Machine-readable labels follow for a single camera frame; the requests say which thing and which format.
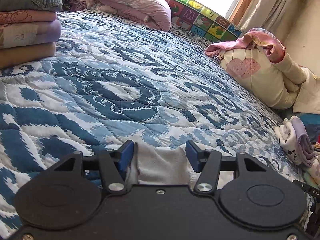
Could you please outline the white quilted garment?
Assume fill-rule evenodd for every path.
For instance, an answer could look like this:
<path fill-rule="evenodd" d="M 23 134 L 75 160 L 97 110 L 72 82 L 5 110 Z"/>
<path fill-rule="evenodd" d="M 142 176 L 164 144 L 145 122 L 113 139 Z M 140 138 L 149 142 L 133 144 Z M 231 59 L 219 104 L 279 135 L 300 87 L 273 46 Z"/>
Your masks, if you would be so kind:
<path fill-rule="evenodd" d="M 125 185 L 188 185 L 193 189 L 200 175 L 185 155 L 185 144 L 169 148 L 138 141 L 127 168 Z"/>

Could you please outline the blue white patterned quilt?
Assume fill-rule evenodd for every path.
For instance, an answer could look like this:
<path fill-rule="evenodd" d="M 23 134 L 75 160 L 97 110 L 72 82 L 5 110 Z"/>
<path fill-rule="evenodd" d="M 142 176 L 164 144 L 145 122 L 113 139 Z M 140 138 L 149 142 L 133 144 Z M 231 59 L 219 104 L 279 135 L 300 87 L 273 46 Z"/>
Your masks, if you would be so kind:
<path fill-rule="evenodd" d="M 281 118 L 204 54 L 169 32 L 88 10 L 60 12 L 53 57 L 1 71 L 1 236 L 21 226 L 18 189 L 63 156 L 125 141 L 176 148 L 187 140 L 248 153 L 288 180 L 302 170 L 281 149 Z"/>

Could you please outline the white purple panda garment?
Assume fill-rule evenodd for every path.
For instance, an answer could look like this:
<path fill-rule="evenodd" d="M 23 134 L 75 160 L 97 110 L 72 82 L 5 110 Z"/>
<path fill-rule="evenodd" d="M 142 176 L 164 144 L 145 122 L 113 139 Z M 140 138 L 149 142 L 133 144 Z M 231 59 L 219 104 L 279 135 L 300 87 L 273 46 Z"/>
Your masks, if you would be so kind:
<path fill-rule="evenodd" d="M 282 125 L 274 127 L 274 132 L 281 148 L 295 165 L 306 168 L 313 165 L 314 147 L 299 117 L 285 118 Z"/>

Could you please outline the rolled cream floral garment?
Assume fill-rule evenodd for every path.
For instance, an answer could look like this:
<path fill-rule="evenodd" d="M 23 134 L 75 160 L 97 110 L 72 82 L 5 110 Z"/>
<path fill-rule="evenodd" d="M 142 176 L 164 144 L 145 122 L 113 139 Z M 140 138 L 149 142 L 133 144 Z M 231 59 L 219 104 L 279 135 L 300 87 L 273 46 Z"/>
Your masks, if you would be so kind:
<path fill-rule="evenodd" d="M 315 183 L 319 186 L 320 184 L 320 164 L 316 157 L 312 159 L 311 166 L 307 169 L 307 172 L 310 174 L 310 176 L 313 178 Z"/>

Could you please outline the cream pink padded jacket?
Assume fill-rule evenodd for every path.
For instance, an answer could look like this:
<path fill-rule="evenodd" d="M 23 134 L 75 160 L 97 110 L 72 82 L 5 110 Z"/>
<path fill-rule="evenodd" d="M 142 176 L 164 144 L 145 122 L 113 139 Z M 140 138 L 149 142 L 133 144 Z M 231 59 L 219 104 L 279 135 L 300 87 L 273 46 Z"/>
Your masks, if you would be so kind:
<path fill-rule="evenodd" d="M 204 51 L 268 107 L 319 114 L 319 77 L 297 64 L 269 31 L 252 28 L 235 41 L 213 43 Z"/>

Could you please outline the colourful alphabet foam mat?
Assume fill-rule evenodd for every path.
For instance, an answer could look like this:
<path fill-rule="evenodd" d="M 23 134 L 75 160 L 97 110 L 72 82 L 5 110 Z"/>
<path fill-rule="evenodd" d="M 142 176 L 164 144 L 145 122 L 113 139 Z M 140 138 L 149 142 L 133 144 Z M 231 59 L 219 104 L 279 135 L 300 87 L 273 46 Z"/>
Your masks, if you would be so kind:
<path fill-rule="evenodd" d="M 235 41 L 243 32 L 232 22 L 195 0 L 165 0 L 171 21 L 210 43 Z"/>

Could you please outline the folded tan garment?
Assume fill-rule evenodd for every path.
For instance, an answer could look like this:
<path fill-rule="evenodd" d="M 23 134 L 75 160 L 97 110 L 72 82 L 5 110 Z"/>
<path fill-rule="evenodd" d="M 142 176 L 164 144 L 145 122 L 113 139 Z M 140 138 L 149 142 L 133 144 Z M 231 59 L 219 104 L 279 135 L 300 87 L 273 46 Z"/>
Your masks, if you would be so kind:
<path fill-rule="evenodd" d="M 52 57 L 54 56 L 55 52 L 55 42 L 1 49 L 0 68 L 4 69 L 27 62 Z"/>

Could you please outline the folded white lilac garment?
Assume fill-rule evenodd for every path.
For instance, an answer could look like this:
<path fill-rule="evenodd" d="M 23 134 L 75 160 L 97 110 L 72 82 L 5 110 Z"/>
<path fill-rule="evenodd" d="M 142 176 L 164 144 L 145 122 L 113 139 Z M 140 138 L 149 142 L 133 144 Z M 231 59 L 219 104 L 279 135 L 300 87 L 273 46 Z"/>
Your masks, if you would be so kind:
<path fill-rule="evenodd" d="M 61 35 L 61 23 L 30 22 L 1 25 L 1 49 L 55 42 Z"/>

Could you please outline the folded pink duvet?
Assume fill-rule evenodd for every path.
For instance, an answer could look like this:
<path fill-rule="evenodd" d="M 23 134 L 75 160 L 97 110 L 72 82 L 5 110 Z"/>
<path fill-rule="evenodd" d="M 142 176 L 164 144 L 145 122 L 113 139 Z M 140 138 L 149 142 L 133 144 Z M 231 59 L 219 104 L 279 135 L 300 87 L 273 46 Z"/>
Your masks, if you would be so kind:
<path fill-rule="evenodd" d="M 171 10 L 165 0 L 86 0 L 87 7 L 94 4 L 107 6 L 108 12 L 144 24 L 151 29 L 169 31 Z"/>

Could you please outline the folded pink patterned garment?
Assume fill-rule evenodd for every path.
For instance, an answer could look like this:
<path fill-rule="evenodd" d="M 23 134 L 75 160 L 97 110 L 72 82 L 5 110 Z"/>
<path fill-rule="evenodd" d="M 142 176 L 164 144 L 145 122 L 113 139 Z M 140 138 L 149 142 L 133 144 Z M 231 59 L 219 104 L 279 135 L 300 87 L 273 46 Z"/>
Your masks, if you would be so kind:
<path fill-rule="evenodd" d="M 39 10 L 16 10 L 1 12 L 0 25 L 12 23 L 53 22 L 56 12 Z"/>

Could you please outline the beige curtain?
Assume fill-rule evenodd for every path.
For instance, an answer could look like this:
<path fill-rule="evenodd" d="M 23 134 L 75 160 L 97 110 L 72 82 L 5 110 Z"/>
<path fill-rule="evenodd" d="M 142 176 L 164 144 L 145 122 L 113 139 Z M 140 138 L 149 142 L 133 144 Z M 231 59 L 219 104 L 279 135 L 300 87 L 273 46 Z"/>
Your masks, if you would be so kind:
<path fill-rule="evenodd" d="M 263 28 L 284 40 L 303 9 L 304 0 L 252 0 L 238 27 L 242 32 Z"/>

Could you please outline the folded blue denim garment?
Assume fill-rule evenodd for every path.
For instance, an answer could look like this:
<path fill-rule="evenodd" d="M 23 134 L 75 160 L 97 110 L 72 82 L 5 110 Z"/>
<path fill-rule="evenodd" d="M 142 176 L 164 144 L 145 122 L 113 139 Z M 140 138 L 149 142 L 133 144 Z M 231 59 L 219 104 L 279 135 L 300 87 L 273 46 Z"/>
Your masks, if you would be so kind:
<path fill-rule="evenodd" d="M 62 0 L 1 0 L 1 12 L 16 10 L 44 10 L 58 12 L 62 10 Z"/>

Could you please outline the wooden window frame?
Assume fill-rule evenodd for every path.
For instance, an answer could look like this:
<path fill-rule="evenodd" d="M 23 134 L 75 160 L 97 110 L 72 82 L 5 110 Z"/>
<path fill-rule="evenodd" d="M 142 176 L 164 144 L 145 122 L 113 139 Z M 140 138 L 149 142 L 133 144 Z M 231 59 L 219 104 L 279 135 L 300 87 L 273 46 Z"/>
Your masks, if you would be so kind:
<path fill-rule="evenodd" d="M 238 25 L 243 18 L 252 0 L 238 0 L 235 8 L 229 16 L 229 21 L 234 25 Z"/>

